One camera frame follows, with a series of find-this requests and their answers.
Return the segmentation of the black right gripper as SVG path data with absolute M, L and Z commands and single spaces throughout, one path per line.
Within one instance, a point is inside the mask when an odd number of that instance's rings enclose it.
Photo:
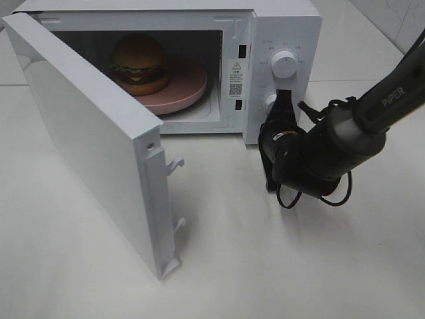
M 305 134 L 296 122 L 291 90 L 277 90 L 268 120 L 258 136 L 267 191 L 277 191 L 281 174 L 300 162 L 300 144 Z

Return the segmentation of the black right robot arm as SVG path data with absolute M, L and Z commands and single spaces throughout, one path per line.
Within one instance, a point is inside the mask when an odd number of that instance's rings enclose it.
M 423 34 L 360 98 L 334 99 L 321 111 L 299 102 L 314 123 L 308 132 L 297 125 L 291 91 L 278 90 L 258 136 L 266 189 L 284 185 L 316 198 L 330 195 L 343 175 L 382 151 L 393 124 L 423 104 Z

